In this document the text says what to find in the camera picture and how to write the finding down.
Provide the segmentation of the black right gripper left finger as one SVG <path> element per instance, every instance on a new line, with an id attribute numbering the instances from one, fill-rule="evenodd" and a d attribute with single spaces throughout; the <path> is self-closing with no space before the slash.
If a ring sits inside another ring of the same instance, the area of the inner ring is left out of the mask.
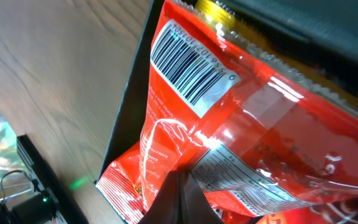
<path id="1" fill-rule="evenodd" d="M 169 172 L 151 207 L 139 224 L 178 224 L 179 186 L 178 172 Z"/>

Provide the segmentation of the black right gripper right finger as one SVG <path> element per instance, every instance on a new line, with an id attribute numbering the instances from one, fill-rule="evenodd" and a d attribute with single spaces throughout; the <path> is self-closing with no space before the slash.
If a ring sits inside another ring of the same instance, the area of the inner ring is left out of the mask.
<path id="1" fill-rule="evenodd" d="M 180 173 L 180 220 L 183 224 L 223 224 L 211 208 L 196 179 Z"/>

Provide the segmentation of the yellow Hacks candy bag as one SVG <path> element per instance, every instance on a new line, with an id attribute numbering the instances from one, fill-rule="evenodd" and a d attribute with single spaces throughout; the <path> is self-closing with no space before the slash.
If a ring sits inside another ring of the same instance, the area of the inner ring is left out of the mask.
<path id="1" fill-rule="evenodd" d="M 358 2 L 198 1 L 230 41 L 358 115 Z"/>

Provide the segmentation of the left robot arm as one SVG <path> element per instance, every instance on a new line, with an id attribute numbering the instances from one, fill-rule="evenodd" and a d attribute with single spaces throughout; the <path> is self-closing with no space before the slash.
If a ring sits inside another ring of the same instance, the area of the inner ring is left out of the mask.
<path id="1" fill-rule="evenodd" d="M 56 207 L 52 199 L 38 194 L 10 210 L 5 203 L 0 204 L 0 224 L 37 224 L 52 221 Z"/>

